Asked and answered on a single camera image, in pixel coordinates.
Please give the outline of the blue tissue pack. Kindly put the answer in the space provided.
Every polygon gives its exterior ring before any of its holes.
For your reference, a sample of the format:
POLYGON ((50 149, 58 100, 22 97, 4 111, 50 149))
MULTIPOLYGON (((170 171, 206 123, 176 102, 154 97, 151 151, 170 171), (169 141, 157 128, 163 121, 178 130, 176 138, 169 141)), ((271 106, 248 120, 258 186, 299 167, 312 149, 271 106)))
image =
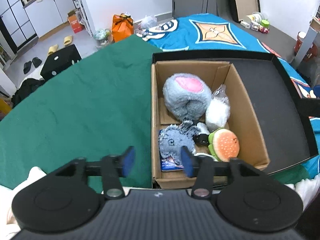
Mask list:
POLYGON ((169 126, 159 131, 158 146, 162 171, 183 169, 180 153, 183 143, 184 137, 177 126, 169 126))

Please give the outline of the black dotted fabric pouch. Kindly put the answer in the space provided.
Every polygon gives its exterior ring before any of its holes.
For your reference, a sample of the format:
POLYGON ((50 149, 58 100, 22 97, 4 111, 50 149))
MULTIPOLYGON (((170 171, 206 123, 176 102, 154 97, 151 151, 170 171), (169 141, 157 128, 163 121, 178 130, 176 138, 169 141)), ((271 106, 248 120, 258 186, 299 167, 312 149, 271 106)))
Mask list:
POLYGON ((195 142, 196 145, 208 146, 209 145, 208 137, 209 137, 208 134, 201 133, 193 136, 193 141, 195 142))

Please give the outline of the blue denim rabbit plush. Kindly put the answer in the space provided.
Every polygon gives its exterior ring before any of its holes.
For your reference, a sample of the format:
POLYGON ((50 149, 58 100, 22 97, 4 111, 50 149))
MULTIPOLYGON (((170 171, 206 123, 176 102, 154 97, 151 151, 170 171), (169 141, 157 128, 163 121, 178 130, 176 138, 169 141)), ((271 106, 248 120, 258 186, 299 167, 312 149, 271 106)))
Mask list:
POLYGON ((190 120, 162 129, 158 137, 161 158, 171 158, 176 165, 181 166, 181 148, 185 146, 192 154, 196 153, 194 137, 200 133, 201 130, 190 120))

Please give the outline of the small white packet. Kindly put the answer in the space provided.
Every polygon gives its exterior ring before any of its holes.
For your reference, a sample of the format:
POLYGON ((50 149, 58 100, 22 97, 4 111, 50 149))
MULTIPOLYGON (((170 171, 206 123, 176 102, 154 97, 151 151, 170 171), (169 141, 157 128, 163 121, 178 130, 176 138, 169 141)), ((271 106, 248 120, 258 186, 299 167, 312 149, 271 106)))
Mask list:
POLYGON ((198 122, 196 124, 197 128, 200 130, 200 134, 206 134, 206 135, 209 135, 210 134, 210 131, 208 129, 208 127, 206 126, 205 123, 203 122, 198 122))

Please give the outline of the orange burger plush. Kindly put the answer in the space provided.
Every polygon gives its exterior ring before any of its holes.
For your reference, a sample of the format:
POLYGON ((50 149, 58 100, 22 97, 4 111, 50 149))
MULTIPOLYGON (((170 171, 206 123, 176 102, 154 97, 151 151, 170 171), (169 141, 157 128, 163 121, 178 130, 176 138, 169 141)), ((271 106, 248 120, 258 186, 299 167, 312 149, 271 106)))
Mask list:
POLYGON ((226 128, 220 128, 208 135, 208 150, 218 161, 229 162, 240 152, 238 137, 226 128))

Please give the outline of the white stuffing plastic bag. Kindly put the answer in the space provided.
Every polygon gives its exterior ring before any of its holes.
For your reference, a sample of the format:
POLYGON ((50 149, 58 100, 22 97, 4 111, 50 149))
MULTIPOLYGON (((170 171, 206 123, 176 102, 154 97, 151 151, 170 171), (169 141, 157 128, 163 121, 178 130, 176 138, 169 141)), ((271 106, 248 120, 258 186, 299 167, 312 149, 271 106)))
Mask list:
POLYGON ((205 123, 210 132, 225 127, 230 117, 231 107, 226 94, 226 85, 222 84, 212 93, 211 102, 206 110, 205 123))

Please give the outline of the grey pink fluffy plush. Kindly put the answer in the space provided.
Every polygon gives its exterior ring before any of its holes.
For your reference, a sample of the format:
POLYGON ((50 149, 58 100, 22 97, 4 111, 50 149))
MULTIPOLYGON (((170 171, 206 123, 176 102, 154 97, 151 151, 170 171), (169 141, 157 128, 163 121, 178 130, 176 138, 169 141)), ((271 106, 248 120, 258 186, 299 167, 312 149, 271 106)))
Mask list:
POLYGON ((178 120, 199 120, 206 112, 212 91, 198 76, 176 73, 163 85, 164 104, 178 120))

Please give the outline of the black shallow tray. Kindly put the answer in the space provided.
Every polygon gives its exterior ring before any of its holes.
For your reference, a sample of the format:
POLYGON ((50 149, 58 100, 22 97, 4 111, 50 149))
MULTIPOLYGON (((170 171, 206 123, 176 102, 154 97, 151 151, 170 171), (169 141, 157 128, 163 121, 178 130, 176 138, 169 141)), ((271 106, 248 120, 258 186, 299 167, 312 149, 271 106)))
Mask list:
POLYGON ((164 105, 162 88, 176 73, 194 74, 211 90, 226 85, 231 104, 227 127, 239 138, 239 158, 255 168, 276 174, 318 154, 311 118, 299 113, 300 94, 276 55, 226 49, 155 53, 151 66, 151 165, 153 182, 161 188, 194 184, 182 171, 161 170, 158 134, 177 122, 164 105))

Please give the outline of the green blanket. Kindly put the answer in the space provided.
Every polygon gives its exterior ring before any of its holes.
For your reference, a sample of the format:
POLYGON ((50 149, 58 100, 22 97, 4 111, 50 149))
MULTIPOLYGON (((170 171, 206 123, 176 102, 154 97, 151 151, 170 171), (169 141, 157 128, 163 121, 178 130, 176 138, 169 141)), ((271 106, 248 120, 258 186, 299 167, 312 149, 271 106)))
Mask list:
POLYGON ((106 46, 30 94, 1 121, 1 185, 15 188, 34 166, 50 173, 84 157, 134 146, 124 186, 150 188, 151 64, 159 49, 137 36, 106 46))

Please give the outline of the green small container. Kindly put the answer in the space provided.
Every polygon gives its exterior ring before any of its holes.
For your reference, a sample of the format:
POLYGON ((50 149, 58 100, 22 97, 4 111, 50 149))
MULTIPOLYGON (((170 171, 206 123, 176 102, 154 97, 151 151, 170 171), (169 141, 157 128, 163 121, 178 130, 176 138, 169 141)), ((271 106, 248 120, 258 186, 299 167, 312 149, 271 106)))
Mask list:
POLYGON ((261 20, 260 22, 261 26, 268 29, 270 26, 270 23, 268 22, 268 20, 261 20))

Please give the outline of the white cup with print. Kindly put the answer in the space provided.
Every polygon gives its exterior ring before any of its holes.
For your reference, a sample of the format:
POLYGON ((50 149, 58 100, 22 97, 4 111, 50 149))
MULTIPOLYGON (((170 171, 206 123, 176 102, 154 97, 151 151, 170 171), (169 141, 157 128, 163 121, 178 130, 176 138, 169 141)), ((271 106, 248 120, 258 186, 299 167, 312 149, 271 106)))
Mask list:
POLYGON ((268 19, 267 14, 265 14, 263 12, 253 12, 252 14, 247 15, 244 18, 244 21, 251 24, 251 22, 261 23, 262 20, 267 20, 267 19, 268 19))

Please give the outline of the yellow slipper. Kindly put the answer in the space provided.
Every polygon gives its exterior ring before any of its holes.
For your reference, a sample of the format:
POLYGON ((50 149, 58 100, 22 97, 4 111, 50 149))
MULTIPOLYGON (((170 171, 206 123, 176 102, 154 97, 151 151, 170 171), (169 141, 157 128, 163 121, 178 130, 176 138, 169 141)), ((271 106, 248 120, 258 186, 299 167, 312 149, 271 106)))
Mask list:
POLYGON ((55 53, 59 48, 59 45, 58 44, 55 44, 53 46, 50 46, 49 47, 49 50, 48 50, 48 56, 52 55, 53 53, 55 53))
POLYGON ((69 36, 66 36, 63 40, 63 45, 66 47, 70 44, 72 44, 73 42, 73 36, 72 35, 69 35, 69 36))

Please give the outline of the right black slipper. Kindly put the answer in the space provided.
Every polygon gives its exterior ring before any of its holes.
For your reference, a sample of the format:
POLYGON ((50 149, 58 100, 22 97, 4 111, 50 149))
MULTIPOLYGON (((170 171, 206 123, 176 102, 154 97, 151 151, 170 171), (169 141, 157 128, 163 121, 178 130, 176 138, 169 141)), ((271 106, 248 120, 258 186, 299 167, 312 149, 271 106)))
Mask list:
POLYGON ((34 65, 35 68, 37 68, 42 64, 42 60, 39 59, 38 57, 34 57, 32 59, 32 64, 34 65))

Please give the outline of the left black slipper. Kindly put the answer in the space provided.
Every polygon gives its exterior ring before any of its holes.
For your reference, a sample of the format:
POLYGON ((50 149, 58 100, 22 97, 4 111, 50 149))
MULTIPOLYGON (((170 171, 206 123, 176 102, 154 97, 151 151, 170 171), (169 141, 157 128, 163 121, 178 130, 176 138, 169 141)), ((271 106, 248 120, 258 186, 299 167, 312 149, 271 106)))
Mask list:
POLYGON ((31 65, 32 65, 31 61, 28 61, 24 64, 24 66, 23 66, 23 73, 24 74, 27 74, 31 70, 31 65))

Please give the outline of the white kitchen cabinet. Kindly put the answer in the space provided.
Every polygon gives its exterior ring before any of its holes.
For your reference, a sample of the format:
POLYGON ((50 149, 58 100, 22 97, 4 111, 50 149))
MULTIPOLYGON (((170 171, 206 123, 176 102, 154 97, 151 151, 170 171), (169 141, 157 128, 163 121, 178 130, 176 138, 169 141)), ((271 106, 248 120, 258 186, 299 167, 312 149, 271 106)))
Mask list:
POLYGON ((73 0, 33 1, 25 6, 36 35, 41 38, 68 21, 68 13, 75 9, 73 0))

